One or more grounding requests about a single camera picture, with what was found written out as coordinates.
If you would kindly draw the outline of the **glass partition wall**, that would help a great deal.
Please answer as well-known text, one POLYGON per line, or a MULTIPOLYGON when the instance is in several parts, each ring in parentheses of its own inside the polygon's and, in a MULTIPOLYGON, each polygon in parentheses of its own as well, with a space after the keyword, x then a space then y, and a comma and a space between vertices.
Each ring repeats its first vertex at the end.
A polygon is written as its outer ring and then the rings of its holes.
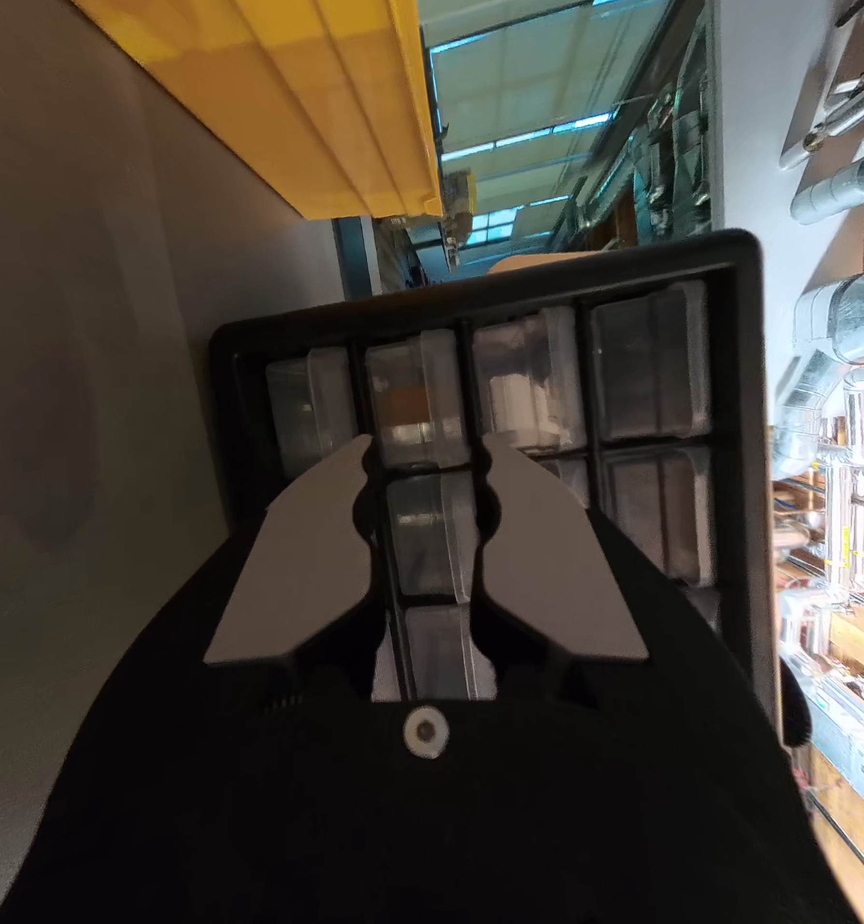
POLYGON ((415 247, 431 281, 483 274, 559 246, 673 84, 707 2, 418 2, 440 177, 472 175, 472 227, 456 257, 415 247))

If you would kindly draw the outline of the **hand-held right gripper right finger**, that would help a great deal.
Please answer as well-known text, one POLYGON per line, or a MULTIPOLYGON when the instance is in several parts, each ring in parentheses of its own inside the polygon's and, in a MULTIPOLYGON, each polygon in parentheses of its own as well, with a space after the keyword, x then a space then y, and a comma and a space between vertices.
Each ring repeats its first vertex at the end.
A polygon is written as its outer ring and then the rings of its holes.
POLYGON ((495 665, 646 664, 649 652, 585 507, 501 436, 474 474, 472 639, 495 665))

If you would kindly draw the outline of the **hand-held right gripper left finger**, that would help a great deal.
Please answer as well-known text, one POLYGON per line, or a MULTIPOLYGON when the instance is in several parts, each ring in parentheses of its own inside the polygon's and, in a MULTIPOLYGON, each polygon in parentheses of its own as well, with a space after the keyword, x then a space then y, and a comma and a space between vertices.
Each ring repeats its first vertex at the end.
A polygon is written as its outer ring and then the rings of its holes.
POLYGON ((360 434, 267 507, 204 662, 288 661, 359 615, 377 588, 376 516, 360 434))

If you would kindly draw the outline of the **yellow plastic bin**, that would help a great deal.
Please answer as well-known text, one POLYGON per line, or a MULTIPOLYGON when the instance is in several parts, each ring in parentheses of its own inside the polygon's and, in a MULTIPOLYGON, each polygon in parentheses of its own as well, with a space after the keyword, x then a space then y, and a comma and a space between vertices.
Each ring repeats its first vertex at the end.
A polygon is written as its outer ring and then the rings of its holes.
POLYGON ((443 214, 413 1, 76 1, 307 220, 443 214))

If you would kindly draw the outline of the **silver pipe bundle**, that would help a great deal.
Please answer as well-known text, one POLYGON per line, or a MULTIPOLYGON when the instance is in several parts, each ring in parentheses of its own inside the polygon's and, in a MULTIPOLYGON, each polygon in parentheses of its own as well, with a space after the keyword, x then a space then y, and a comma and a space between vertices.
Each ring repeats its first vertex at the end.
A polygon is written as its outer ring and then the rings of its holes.
POLYGON ((801 603, 781 597, 792 613, 811 609, 828 619, 864 590, 864 525, 857 524, 856 488, 864 487, 864 272, 804 293, 793 313, 792 355, 776 389, 771 474, 823 475, 824 577, 801 603))

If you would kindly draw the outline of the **black drawer cabinet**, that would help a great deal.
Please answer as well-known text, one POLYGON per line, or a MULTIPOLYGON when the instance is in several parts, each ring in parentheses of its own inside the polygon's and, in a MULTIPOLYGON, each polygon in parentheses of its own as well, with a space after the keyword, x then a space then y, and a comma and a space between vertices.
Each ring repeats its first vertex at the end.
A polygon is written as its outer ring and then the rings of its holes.
POLYGON ((265 364, 311 348, 575 312, 589 498, 657 568, 715 594, 720 637, 777 725, 762 253, 741 229, 222 325, 208 371, 230 514, 289 482, 265 364))

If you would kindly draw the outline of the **metal air duct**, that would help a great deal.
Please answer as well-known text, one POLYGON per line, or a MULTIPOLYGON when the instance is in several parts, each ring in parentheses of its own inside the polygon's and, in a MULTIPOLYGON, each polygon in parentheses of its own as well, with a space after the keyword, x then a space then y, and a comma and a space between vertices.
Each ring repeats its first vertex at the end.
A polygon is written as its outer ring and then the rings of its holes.
POLYGON ((805 697, 812 744, 864 801, 864 674, 801 648, 783 658, 805 697))
POLYGON ((799 172, 789 204, 798 225, 864 206, 864 2, 829 2, 778 166, 799 172))

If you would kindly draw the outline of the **black round ribbed disc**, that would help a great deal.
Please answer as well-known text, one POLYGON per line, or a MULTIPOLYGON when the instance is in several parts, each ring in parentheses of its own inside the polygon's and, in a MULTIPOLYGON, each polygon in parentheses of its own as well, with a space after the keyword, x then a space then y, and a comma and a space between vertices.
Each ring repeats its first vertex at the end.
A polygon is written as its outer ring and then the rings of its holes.
POLYGON ((788 663, 779 659, 782 733, 786 747, 807 745, 813 735, 813 721, 808 700, 788 663))

